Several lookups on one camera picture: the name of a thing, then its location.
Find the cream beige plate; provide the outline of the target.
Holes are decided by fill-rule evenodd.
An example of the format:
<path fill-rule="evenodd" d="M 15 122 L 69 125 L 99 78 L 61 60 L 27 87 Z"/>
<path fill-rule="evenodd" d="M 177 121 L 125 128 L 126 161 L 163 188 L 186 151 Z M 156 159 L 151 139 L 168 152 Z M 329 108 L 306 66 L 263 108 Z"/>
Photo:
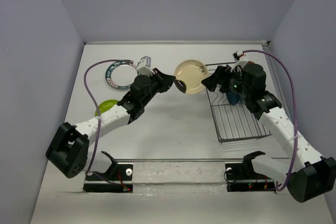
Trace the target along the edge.
<path fill-rule="evenodd" d="M 209 72 L 199 60 L 185 60 L 176 67 L 174 76 L 174 84 L 179 91 L 194 95 L 205 89 L 202 81 L 209 77 Z"/>

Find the blue shell-shaped dish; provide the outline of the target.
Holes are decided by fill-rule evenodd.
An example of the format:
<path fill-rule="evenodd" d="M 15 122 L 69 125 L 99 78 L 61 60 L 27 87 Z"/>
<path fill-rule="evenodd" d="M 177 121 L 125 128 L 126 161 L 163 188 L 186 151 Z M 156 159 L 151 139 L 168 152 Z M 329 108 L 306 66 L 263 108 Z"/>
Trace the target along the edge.
<path fill-rule="evenodd" d="M 229 104 L 232 106 L 235 106 L 239 103 L 245 104 L 245 98 L 236 92 L 233 91 L 227 92 L 226 96 Z"/>

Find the white plate with patterned rim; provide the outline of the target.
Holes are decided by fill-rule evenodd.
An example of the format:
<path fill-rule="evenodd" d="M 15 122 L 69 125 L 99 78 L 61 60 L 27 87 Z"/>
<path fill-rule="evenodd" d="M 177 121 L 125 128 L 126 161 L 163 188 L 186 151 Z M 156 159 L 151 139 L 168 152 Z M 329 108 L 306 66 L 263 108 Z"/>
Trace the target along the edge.
<path fill-rule="evenodd" d="M 127 90 L 138 75 L 133 61 L 116 61 L 107 68 L 105 80 L 114 89 Z"/>

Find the lime green plate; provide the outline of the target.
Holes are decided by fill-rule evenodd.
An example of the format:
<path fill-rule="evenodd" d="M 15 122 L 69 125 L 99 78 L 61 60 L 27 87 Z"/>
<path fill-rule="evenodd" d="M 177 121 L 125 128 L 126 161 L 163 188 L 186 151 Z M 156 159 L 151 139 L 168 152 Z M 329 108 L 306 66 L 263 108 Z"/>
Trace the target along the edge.
<path fill-rule="evenodd" d="M 100 104 L 98 104 L 96 101 L 94 101 L 93 103 L 96 108 L 95 116 L 98 116 L 98 113 L 103 114 L 107 112 L 109 109 L 111 109 L 113 106 L 115 106 L 118 103 L 118 100 L 110 99 L 105 100 Z"/>

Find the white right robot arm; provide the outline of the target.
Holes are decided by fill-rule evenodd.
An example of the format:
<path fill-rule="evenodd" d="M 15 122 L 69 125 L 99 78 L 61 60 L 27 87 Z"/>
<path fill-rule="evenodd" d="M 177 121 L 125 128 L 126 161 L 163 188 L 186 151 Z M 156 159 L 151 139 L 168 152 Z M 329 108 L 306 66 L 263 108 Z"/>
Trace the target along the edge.
<path fill-rule="evenodd" d="M 274 190 L 285 187 L 298 202 L 334 188 L 335 159 L 326 158 L 314 149 L 297 130 L 297 124 L 289 120 L 280 101 L 266 90 L 266 73 L 261 65 L 248 61 L 233 67 L 218 66 L 209 73 L 201 62 L 186 60 L 176 67 L 174 76 L 176 87 L 186 94 L 218 90 L 232 105 L 233 97 L 237 96 L 290 158 L 290 164 L 285 166 L 262 151 L 247 154 L 239 167 L 227 175 L 231 182 L 263 175 L 274 181 Z"/>

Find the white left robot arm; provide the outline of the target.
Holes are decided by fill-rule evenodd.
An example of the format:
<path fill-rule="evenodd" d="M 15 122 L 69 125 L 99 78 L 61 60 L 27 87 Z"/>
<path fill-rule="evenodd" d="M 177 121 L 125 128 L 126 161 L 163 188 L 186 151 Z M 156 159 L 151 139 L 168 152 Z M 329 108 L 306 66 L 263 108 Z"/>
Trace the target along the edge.
<path fill-rule="evenodd" d="M 46 151 L 46 158 L 67 178 L 81 171 L 90 172 L 95 153 L 89 154 L 89 147 L 97 146 L 100 137 L 137 120 L 153 97 L 167 92 L 175 79 L 157 68 L 150 75 L 137 76 L 130 90 L 108 111 L 75 125 L 61 124 Z"/>

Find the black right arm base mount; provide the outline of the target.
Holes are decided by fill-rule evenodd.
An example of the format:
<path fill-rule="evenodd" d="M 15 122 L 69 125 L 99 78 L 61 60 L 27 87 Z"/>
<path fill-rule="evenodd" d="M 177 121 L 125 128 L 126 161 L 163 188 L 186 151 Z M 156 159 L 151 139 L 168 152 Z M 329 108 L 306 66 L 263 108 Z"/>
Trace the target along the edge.
<path fill-rule="evenodd" d="M 262 174 L 248 174 L 242 163 L 226 163 L 223 177 L 229 193 L 276 191 L 273 179 Z"/>

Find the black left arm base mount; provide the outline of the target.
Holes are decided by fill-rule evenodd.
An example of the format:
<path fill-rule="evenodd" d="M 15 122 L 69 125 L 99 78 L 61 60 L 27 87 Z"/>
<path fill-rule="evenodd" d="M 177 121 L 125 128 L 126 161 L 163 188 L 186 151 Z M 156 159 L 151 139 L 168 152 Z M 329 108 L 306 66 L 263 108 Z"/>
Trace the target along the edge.
<path fill-rule="evenodd" d="M 86 193 L 132 193 L 133 163 L 119 162 L 102 151 L 110 166 L 106 172 L 92 172 L 85 176 L 83 191 Z"/>

